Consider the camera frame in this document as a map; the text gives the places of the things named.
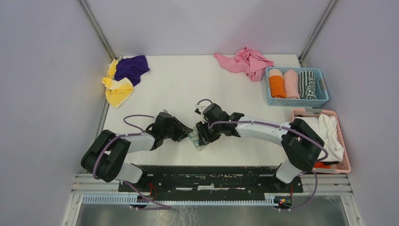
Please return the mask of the teal patterned towel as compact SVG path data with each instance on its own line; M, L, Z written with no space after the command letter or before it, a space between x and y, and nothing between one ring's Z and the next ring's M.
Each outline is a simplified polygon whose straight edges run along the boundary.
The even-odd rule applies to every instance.
M192 132L189 133L188 138L190 139L190 141L192 142L192 144L195 146L195 148L197 150L202 150L204 149L208 143L206 143L202 137L200 136L199 133L199 129L198 127L202 127L203 123L202 122L198 122L196 123L194 126L191 127Z

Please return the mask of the green white striped towel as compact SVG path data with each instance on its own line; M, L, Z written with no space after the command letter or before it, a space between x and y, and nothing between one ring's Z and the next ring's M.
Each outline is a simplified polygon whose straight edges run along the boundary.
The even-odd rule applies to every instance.
M313 72L303 71L298 74L298 91L301 99L316 99L316 81Z

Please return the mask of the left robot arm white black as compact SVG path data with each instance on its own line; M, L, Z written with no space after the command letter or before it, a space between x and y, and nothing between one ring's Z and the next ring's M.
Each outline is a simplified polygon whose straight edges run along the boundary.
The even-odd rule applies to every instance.
M129 153L153 151L167 139L180 142L193 129L185 126L176 117L160 112L146 129L138 133L117 134L108 129L100 132L81 159L81 167L92 173L94 179L104 182L113 180L130 182L132 188L141 192L148 186L144 169L126 163Z

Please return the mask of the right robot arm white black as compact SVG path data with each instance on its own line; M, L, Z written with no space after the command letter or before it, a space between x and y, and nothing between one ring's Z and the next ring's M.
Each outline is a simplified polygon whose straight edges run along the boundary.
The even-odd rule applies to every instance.
M243 113L228 114L216 103L197 103L195 113L201 116L196 124L200 147L221 135L255 138L281 146L287 160L278 166L271 180L277 192L286 191L295 177L312 171L317 162L329 156L322 138L302 119L285 123L259 121Z

